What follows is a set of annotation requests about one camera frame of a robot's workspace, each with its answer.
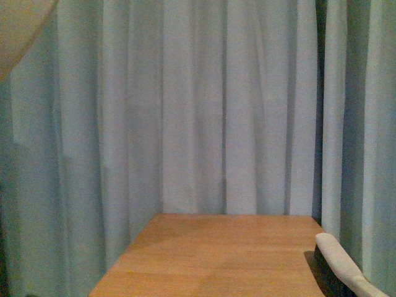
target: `light blue curtain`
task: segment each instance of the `light blue curtain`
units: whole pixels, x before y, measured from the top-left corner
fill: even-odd
[[[328,1],[322,224],[396,296],[396,2]]]
[[[394,4],[328,5],[323,226],[393,293]],[[11,295],[87,296],[156,212],[317,213],[316,36],[313,0],[60,1],[0,86]]]
[[[12,296],[87,296],[156,212],[312,214],[314,1],[60,1],[1,85]]]

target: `fabric backdrop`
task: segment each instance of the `fabric backdrop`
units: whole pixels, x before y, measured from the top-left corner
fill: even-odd
[[[381,3],[366,4],[367,15],[375,14],[373,38],[392,25],[390,15],[382,18],[387,25],[378,25],[377,14],[385,13]],[[342,9],[331,11],[335,33],[329,36],[341,38],[344,55],[326,60],[326,67],[334,64],[337,71],[349,53],[345,4]],[[391,47],[393,41],[381,42]],[[369,45],[378,47],[376,40]],[[366,106],[343,99],[342,75],[333,79],[339,92],[328,95],[326,86],[338,72],[331,74],[331,67],[326,72],[324,146],[333,155],[327,157],[324,149],[323,166],[334,186],[323,185],[324,226],[336,235],[344,232],[349,250],[363,247],[358,263],[369,276],[377,266],[368,267],[368,259],[378,247],[386,250],[374,244],[377,222],[393,236],[381,233],[381,242],[394,244],[389,238],[395,232],[386,229],[390,221],[382,215],[386,210],[388,218],[394,216],[389,207],[394,196],[386,196],[393,184],[366,182],[378,170],[395,176],[394,138],[388,137],[394,136],[395,113],[382,105],[394,102],[394,84],[389,81],[385,92],[375,85],[391,79],[394,67],[386,58],[392,51],[374,51],[380,64],[366,69],[367,77],[380,80],[371,87],[365,80],[366,88],[381,93],[383,101],[373,100],[376,109],[368,109],[367,93]],[[356,67],[352,60],[350,65]],[[389,73],[369,72],[382,65]],[[353,81],[361,78],[356,73],[349,76],[351,88],[364,93]],[[87,296],[156,212],[319,215],[313,0],[63,0],[0,95],[2,219],[12,296]],[[333,113],[335,127],[327,118]],[[343,120],[344,113],[351,117]],[[355,122],[375,122],[376,128]],[[348,134],[345,126],[358,130]],[[364,146],[363,154],[342,150],[340,144],[355,142],[362,149],[361,131],[375,139],[369,141],[373,146]],[[380,159],[382,150],[393,155]],[[341,178],[360,172],[347,169],[362,165],[362,155],[371,156],[372,166],[364,168],[369,170],[364,183],[363,175]],[[364,185],[365,194],[353,196],[348,181]],[[343,205],[340,185],[343,193],[351,191],[350,204],[357,197],[357,207]],[[370,193],[377,189],[373,200]],[[359,205],[370,211],[362,215]],[[365,228],[371,237],[364,241]],[[378,259],[376,265],[384,268]]]
[[[396,296],[396,2],[328,1],[322,226]]]

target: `lampshade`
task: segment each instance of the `lampshade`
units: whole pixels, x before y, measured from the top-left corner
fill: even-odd
[[[40,34],[58,0],[0,0],[0,80]]]

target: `table top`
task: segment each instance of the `table top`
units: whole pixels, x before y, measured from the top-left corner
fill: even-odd
[[[306,216],[158,214],[89,297],[324,296],[321,232]]]

